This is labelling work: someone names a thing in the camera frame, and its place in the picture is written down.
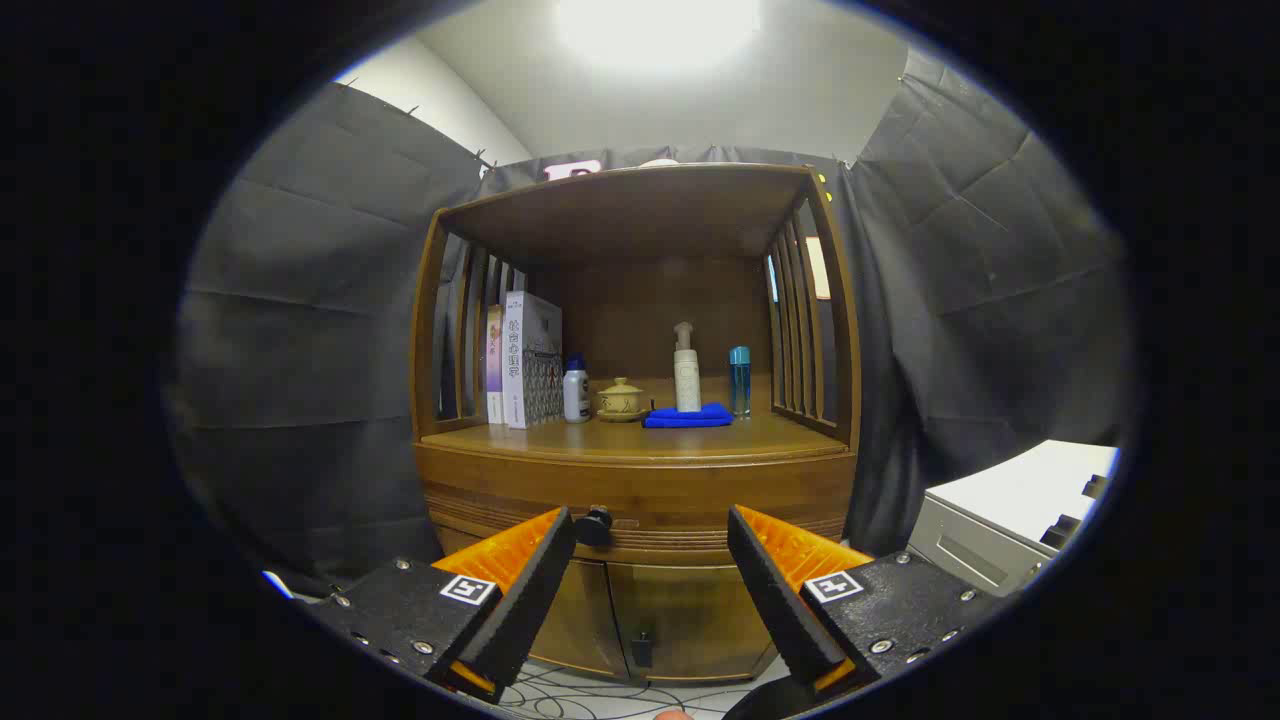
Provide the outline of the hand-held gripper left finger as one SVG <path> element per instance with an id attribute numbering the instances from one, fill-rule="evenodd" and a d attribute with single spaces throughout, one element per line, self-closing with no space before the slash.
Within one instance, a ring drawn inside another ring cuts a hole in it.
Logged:
<path id="1" fill-rule="evenodd" d="M 402 675 L 498 705 L 516 683 L 576 546 L 559 506 L 434 561 L 397 557 L 305 615 Z"/>

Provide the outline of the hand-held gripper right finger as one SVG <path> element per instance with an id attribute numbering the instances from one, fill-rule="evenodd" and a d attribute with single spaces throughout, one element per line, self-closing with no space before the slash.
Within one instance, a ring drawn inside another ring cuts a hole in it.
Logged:
<path id="1" fill-rule="evenodd" d="M 873 559 L 740 503 L 727 546 L 806 700 L 897 676 L 1009 605 L 911 551 Z"/>

